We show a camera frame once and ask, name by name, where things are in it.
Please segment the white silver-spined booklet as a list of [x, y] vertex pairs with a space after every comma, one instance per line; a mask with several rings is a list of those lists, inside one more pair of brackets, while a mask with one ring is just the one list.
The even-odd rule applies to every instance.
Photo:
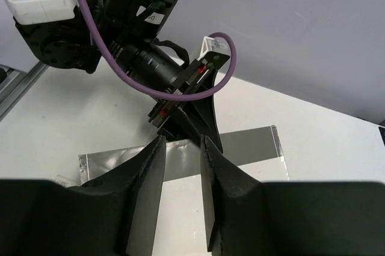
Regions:
[[[224, 156], [259, 181], [289, 180], [276, 126], [224, 133]], [[64, 187], [79, 186], [136, 156], [142, 146], [83, 154], [80, 176], [58, 175]], [[168, 142], [153, 255], [207, 255], [200, 149], [190, 140]]]

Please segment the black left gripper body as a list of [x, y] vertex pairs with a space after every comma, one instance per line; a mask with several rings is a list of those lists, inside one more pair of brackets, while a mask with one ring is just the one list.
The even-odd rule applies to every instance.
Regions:
[[149, 123], [158, 129], [159, 135], [169, 142], [190, 139], [186, 104], [213, 96], [209, 90], [215, 86], [216, 75], [217, 69], [206, 59], [195, 59], [183, 69], [167, 89], [171, 98], [158, 99], [149, 113]]

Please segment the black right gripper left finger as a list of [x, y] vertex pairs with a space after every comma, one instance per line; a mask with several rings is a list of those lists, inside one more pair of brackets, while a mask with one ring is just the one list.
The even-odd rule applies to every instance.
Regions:
[[69, 255], [151, 255], [165, 174], [166, 143], [156, 137], [136, 156], [81, 186]]

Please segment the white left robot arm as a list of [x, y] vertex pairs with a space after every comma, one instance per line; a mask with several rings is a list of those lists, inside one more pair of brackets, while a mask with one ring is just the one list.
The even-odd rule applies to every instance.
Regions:
[[178, 0], [4, 0], [34, 56], [58, 69], [96, 71], [113, 59], [156, 101], [149, 121], [169, 141], [210, 137], [221, 147], [214, 99], [228, 47], [205, 37], [196, 56], [158, 35]]

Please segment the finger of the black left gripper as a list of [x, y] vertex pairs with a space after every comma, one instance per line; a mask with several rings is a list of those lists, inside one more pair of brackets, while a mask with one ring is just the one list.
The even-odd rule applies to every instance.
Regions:
[[186, 104], [186, 114], [189, 120], [187, 134], [190, 140], [199, 147], [201, 137], [208, 136], [215, 146], [223, 152], [216, 120], [214, 96], [188, 102]]

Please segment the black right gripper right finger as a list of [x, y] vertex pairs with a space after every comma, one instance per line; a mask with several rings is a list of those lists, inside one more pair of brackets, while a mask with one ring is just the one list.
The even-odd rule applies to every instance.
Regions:
[[263, 185], [201, 139], [206, 246], [212, 255], [270, 255], [270, 215]]

